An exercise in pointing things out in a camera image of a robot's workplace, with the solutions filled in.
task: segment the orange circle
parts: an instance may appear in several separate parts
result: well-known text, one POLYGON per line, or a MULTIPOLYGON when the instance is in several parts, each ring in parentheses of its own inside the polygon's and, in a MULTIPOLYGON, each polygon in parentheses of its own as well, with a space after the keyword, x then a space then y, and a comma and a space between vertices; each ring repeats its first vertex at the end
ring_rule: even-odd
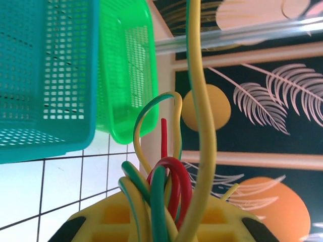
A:
POLYGON ((269 177, 255 177, 245 180, 240 183, 241 187, 230 199, 245 201, 277 198, 271 204, 264 207, 259 206, 250 212, 256 216, 265 216, 262 222, 279 241, 300 242, 301 238, 309 234, 311 222, 306 205, 292 189, 283 183, 278 183, 265 191, 241 196, 243 193, 250 192, 250 187, 244 186, 259 185, 270 181, 273 179, 269 177))
MULTIPOLYGON (((225 93, 218 87, 207 84, 206 85, 208 98, 213 114, 214 127, 219 130, 230 119, 231 106, 225 93)), ((197 117, 195 113, 194 100, 192 90, 189 91, 183 100, 182 119, 190 129, 198 131, 197 117)))

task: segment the teal plastic basket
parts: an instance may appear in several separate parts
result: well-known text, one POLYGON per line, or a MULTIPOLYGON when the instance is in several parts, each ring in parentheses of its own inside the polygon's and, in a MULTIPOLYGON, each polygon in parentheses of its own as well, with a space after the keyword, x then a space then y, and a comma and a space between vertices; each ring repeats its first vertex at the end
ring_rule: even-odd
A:
POLYGON ((98 1, 0 0, 0 164, 94 136, 98 1))

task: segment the tile grout line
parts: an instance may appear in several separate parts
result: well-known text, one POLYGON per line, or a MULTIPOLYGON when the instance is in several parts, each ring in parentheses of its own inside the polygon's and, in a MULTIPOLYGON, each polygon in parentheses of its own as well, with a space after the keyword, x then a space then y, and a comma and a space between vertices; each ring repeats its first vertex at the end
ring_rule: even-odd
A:
POLYGON ((39 201, 39 214, 38 214, 38 225, 37 225, 37 239, 36 242, 39 242, 39 233, 40 233, 40 215, 41 215, 41 207, 42 207, 42 195, 44 191, 44 179, 45 179, 45 166, 46 161, 42 162, 42 175, 41 175, 41 187, 40 187, 40 201, 39 201))
POLYGON ((83 198, 83 199, 81 199, 81 200, 78 200, 78 201, 75 201, 75 202, 72 202, 72 203, 69 203, 69 204, 65 204, 65 205, 62 205, 62 206, 57 207, 57 208, 53 208, 53 209, 51 209, 51 210, 48 210, 48 211, 46 211, 46 212, 43 212, 43 213, 40 213, 40 214, 37 214, 37 215, 34 215, 34 216, 31 216, 31 217, 29 217, 29 218, 25 218, 25 219, 20 220, 20 221, 18 221, 18 222, 14 222, 14 223, 8 224, 8 225, 6 225, 6 226, 1 227, 1 228, 0 228, 0 231, 1 231, 1 230, 4 230, 4 229, 7 229, 7 228, 10 228, 10 227, 12 227, 12 226, 15 226, 15 225, 21 224, 21 223, 23 223, 23 222, 27 222, 27 221, 29 221, 29 220, 31 220, 31 219, 34 219, 34 218, 37 218, 37 217, 38 217, 38 218, 40 218, 42 215, 46 215, 46 214, 48 214, 48 213, 55 212, 55 211, 60 210, 60 209, 62 209, 62 208, 65 208, 65 207, 68 207, 68 206, 70 206, 70 205, 73 205, 73 204, 76 204, 76 203, 79 203, 79 202, 85 201, 85 200, 87 200, 87 199, 90 199, 90 198, 93 198, 93 197, 99 196, 99 195, 104 194, 104 193, 107 193, 107 192, 111 192, 111 191, 113 191, 113 190, 115 190, 115 189, 118 189, 118 188, 119 188, 119 187, 111 188, 111 189, 109 189, 109 190, 107 190, 107 191, 104 191, 104 192, 101 192, 101 193, 97 193, 97 194, 94 194, 94 195, 92 195, 92 196, 89 196, 89 197, 83 198))
MULTIPOLYGON (((82 165, 81 165, 81 180, 80 180, 80 197, 82 196, 82 181, 83 181, 83 163, 84 163, 84 150, 82 150, 82 165)), ((81 202, 79 202, 79 211, 81 210, 81 202)))
MULTIPOLYGON (((107 153, 109 154, 110 153, 110 138, 111 138, 111 135, 109 134, 109 139, 108 139, 108 142, 107 142, 107 153)), ((106 167, 106 185, 105 185, 105 190, 107 190, 107 182, 109 180, 109 160, 110 160, 110 155, 107 155, 107 167, 106 167)))
MULTIPOLYGON (((121 152, 121 153, 112 153, 112 154, 96 154, 96 155, 84 155, 84 158, 88 157, 99 157, 99 156, 106 156, 106 155, 125 155, 127 152, 121 152)), ((45 160, 65 160, 65 159, 74 159, 74 158, 82 158, 81 155, 78 156, 66 156, 66 157, 51 157, 46 158, 45 160)), ((33 162, 33 161, 42 161, 43 159, 38 160, 29 160, 29 161, 23 161, 23 162, 33 162)))

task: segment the yellow circle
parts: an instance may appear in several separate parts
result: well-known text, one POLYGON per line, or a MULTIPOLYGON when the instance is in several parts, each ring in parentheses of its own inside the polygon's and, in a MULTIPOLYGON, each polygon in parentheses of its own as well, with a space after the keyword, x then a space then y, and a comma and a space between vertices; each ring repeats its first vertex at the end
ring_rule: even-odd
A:
MULTIPOLYGON (((206 88, 211 104, 214 126, 216 130, 219 130, 229 121, 231 116, 231 106, 226 95, 220 88, 210 84, 207 84, 206 88)), ((189 91, 184 97, 182 118, 184 123, 190 129, 198 131, 192 91, 189 91)))

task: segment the white tiled wall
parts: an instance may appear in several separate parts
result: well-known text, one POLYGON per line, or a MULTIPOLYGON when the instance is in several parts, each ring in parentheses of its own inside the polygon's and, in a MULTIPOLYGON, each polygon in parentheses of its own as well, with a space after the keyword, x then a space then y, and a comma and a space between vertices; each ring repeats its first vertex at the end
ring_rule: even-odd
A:
POLYGON ((125 160, 139 169, 132 144, 97 131, 83 151, 0 165, 0 241, 47 242, 72 214, 120 191, 125 160))

